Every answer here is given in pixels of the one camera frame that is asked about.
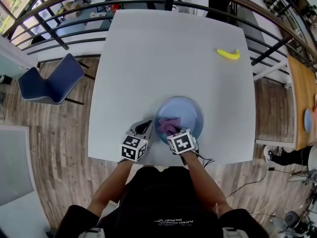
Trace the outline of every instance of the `black sleeve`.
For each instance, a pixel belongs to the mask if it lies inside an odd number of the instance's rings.
[[[78,238],[98,223],[99,217],[84,207],[71,205],[59,224],[54,238]]]
[[[243,230],[249,238],[269,238],[266,230],[245,209],[235,209],[220,217],[223,228]]]

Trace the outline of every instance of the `yellow banana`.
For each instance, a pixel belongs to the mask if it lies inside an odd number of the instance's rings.
[[[240,58],[239,50],[237,50],[235,54],[229,53],[225,50],[217,50],[217,53],[218,53],[218,55],[221,55],[222,57],[230,59],[230,60],[237,60]]]

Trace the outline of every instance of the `blue chair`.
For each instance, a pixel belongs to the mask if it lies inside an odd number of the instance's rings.
[[[95,80],[85,74],[81,65],[89,68],[78,62],[71,54],[67,54],[47,79],[43,79],[35,67],[29,69],[18,80],[22,98],[26,101],[52,105],[59,105],[64,100],[84,105],[82,102],[67,98],[83,76]]]

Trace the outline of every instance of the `purple cloth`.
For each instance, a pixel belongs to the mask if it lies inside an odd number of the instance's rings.
[[[176,130],[175,127],[180,127],[180,118],[160,119],[159,123],[160,123],[160,127],[158,127],[158,131],[166,134],[167,136],[171,136],[176,134],[179,131],[179,130]]]

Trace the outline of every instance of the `plate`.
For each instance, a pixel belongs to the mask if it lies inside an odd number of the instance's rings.
[[[174,97],[166,100],[155,116],[155,130],[159,138],[167,144],[167,135],[158,131],[160,119],[180,118],[180,125],[189,128],[193,137],[198,139],[203,130],[203,113],[192,100],[184,97]]]
[[[312,113],[309,109],[305,110],[304,114],[304,128],[306,132],[310,132],[312,129]]]

